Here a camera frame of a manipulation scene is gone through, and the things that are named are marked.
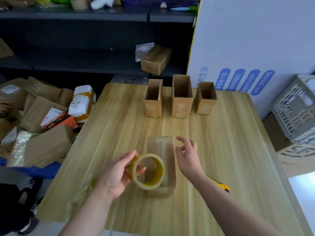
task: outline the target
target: pile of packages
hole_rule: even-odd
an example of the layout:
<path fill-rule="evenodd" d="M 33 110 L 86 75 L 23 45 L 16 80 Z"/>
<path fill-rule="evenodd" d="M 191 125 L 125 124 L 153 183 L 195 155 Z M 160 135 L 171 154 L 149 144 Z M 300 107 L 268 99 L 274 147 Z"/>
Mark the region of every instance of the pile of packages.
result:
<path fill-rule="evenodd" d="M 12 108 L 0 118 L 0 157 L 7 167 L 62 163 L 95 102 L 90 85 L 72 91 L 33 77 L 0 85 L 0 103 Z"/>

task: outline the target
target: wood grain tabletop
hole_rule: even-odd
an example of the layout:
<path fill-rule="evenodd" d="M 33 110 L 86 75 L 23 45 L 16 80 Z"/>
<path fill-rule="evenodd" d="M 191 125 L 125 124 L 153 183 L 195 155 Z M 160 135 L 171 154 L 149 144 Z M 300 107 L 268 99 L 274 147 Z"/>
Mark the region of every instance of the wood grain tabletop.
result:
<path fill-rule="evenodd" d="M 163 87 L 161 118 L 146 117 L 147 86 L 108 83 L 38 209 L 42 220 L 66 221 L 117 155 L 146 153 L 148 137 L 193 139 L 204 172 L 230 188 L 242 206 L 283 235 L 313 235 L 250 96 L 217 91 L 211 115 L 171 117 L 171 87 Z M 142 235 L 223 235 L 198 191 L 176 163 L 170 198 L 148 198 L 131 183 L 110 208 L 105 229 Z"/>

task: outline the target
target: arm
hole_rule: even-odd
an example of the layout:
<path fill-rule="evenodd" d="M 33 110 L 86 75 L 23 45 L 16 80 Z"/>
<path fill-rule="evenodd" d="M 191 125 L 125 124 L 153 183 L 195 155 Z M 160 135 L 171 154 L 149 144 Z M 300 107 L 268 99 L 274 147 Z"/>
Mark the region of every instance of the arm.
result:
<path fill-rule="evenodd" d="M 74 217 L 66 224 L 59 236 L 101 235 L 112 201 L 119 197 L 130 183 L 127 164 L 138 157 L 136 151 L 120 155 L 109 165 Z M 137 176 L 146 167 L 137 169 Z"/>
<path fill-rule="evenodd" d="M 175 148 L 180 171 L 199 191 L 226 236 L 280 235 L 264 220 L 241 207 L 226 191 L 204 174 L 197 154 L 197 144 L 194 141 L 183 137 L 177 139 L 184 143 L 184 146 Z"/>

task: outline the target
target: yellow tape core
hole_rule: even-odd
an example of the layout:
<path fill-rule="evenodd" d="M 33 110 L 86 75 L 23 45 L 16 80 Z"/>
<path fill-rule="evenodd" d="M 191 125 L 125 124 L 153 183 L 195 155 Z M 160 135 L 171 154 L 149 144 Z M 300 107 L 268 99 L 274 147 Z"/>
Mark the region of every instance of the yellow tape core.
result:
<path fill-rule="evenodd" d="M 150 180 L 149 182 L 141 183 L 140 181 L 138 181 L 136 175 L 137 165 L 140 161 L 147 157 L 150 157 L 155 162 L 156 171 L 152 180 Z M 158 155 L 149 153 L 139 155 L 138 158 L 134 158 L 129 166 L 129 172 L 132 181 L 134 181 L 137 186 L 144 190 L 153 190 L 162 183 L 165 176 L 165 166 L 162 159 Z"/>

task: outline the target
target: white plush toy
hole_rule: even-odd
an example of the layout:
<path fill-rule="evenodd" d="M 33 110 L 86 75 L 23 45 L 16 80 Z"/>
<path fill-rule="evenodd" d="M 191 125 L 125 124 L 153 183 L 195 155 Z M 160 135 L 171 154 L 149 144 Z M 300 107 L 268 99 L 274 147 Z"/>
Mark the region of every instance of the white plush toy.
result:
<path fill-rule="evenodd" d="M 91 2 L 93 10 L 101 9 L 104 6 L 113 7 L 114 0 L 94 0 Z"/>

